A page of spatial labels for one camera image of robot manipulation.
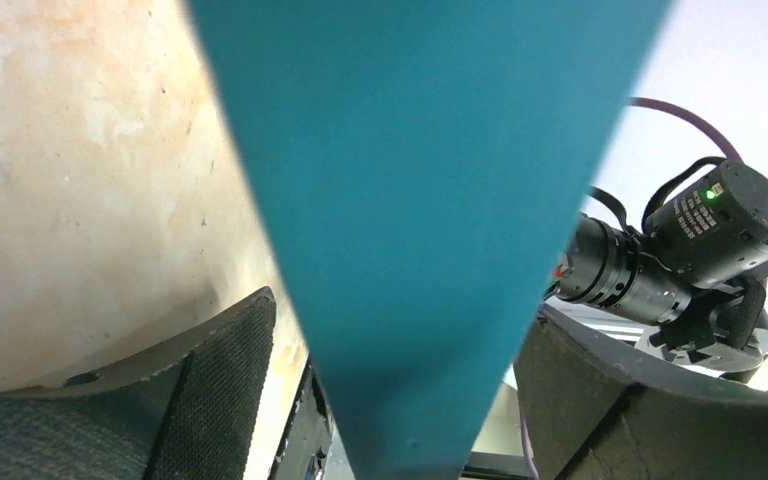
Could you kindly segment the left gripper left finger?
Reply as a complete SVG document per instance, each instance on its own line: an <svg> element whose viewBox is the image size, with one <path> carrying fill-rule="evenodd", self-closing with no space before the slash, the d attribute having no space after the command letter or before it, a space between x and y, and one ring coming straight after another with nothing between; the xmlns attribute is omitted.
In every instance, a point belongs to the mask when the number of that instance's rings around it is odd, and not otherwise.
<svg viewBox="0 0 768 480"><path fill-rule="evenodd" d="M59 387L0 393L0 479L239 479L273 348L263 287Z"/></svg>

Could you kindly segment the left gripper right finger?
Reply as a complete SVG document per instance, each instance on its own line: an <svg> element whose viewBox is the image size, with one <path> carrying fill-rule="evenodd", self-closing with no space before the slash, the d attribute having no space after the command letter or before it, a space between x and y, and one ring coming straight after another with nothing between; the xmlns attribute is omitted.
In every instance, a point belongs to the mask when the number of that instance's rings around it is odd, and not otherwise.
<svg viewBox="0 0 768 480"><path fill-rule="evenodd" d="M768 479L768 391L670 364L548 305L513 370L542 479Z"/></svg>

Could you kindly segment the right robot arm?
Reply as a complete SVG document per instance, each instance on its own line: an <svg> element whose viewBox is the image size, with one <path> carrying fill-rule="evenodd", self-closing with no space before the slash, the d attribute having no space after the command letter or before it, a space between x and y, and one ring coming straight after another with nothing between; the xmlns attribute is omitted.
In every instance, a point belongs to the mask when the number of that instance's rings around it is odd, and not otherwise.
<svg viewBox="0 0 768 480"><path fill-rule="evenodd" d="M638 349L667 362L737 373L768 353L768 179L706 157L652 196L642 223L601 189L617 218L582 215L547 296L641 324Z"/></svg>

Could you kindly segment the wooden picture frame blue edge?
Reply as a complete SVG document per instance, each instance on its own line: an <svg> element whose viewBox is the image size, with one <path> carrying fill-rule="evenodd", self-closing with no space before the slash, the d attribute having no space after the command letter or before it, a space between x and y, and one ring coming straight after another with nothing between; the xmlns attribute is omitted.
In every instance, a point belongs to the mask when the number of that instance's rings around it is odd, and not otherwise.
<svg viewBox="0 0 768 480"><path fill-rule="evenodd" d="M192 1L359 479L455 479L666 1Z"/></svg>

